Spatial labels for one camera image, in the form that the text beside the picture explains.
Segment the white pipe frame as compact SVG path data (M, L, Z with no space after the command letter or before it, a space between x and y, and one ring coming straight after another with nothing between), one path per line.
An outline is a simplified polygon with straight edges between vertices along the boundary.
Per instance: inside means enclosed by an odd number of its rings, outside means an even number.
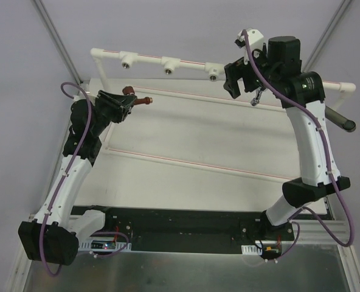
M341 178L332 154L327 133L325 117L325 91L328 82L322 81L315 72L301 72L300 61L293 58L288 61L268 61L265 73L261 73L255 64L252 52L248 52L250 64L263 83L276 98L290 119L296 136L300 159L300 173L306 185L329 185ZM211 81L224 73L225 65L219 63L199 63L172 57L154 57L134 52L91 49L93 58L105 89L109 87L103 59L119 59L125 69L135 63L160 64L167 75L177 68L194 69L208 73Z

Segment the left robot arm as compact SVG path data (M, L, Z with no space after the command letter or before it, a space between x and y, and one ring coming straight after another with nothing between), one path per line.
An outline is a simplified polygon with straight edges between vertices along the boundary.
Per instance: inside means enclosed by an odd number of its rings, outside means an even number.
M109 124L123 122L136 100L133 93L118 95L100 90L94 100L85 97L72 104L57 178L33 220L23 221L18 228L30 260L46 268L51 264L70 265L80 243L95 232L102 237L113 232L114 222L100 210L87 210L73 223L69 220L80 187L102 147L100 135Z

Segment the brown water faucet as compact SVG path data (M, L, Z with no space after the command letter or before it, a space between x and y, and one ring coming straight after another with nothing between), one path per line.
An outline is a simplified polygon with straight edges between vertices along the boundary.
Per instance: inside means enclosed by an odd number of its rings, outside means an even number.
M138 98L136 97L135 90L132 86L126 86L122 89L122 93L125 96L133 96L135 97L133 105L149 105L153 103L153 99L151 97Z

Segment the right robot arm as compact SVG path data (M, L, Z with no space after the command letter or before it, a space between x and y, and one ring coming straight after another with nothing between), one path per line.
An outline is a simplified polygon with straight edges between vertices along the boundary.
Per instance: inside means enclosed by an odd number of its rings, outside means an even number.
M325 91L317 72L302 72L300 40L277 36L264 41L255 29L242 30L235 41L245 49L243 57L224 67L223 88L233 99L240 96L238 81L245 92L259 98L266 89L280 100L296 137L300 177L282 186L282 196L260 218L259 233L273 240L299 210L328 195L340 195L350 187L332 154L326 121Z

